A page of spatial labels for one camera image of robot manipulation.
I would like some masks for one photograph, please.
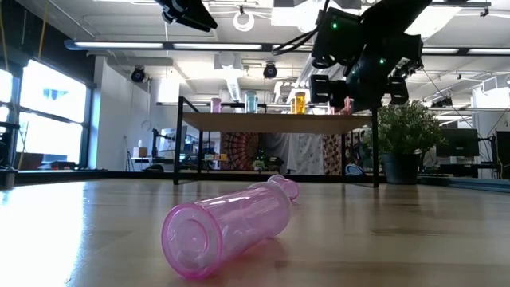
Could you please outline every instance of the small green plant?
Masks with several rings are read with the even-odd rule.
[[[444,140],[439,120],[418,101],[380,108],[378,123],[379,152],[382,154],[416,154],[428,151]],[[371,130],[366,134],[364,143],[371,145]]]

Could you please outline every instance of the cardboard box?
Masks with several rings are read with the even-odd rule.
[[[146,147],[135,147],[135,148],[133,148],[133,157],[134,158],[147,157],[147,148]]]

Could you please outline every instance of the camera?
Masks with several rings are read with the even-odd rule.
[[[210,32],[218,24],[200,0],[156,0],[163,8],[163,20]]]
[[[266,63],[265,69],[264,69],[264,78],[266,79],[273,79],[278,74],[277,67],[274,65],[274,63]]]
[[[131,74],[131,80],[135,83],[145,83],[148,79],[149,77],[145,73],[145,67],[143,66],[135,67],[135,71]]]

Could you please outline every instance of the pink plastic bottle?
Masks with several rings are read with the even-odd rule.
[[[286,179],[283,175],[273,175],[268,179],[268,183],[276,183],[284,190],[290,200],[294,200],[300,194],[300,187],[297,182]]]
[[[188,279],[207,277],[223,262],[265,238],[277,236],[290,219],[288,196],[275,183],[174,207],[161,241],[170,266]]]

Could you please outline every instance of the computer monitor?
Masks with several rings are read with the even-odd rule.
[[[480,155],[476,129],[443,128],[441,133],[445,142],[436,146],[437,156],[474,157]]]

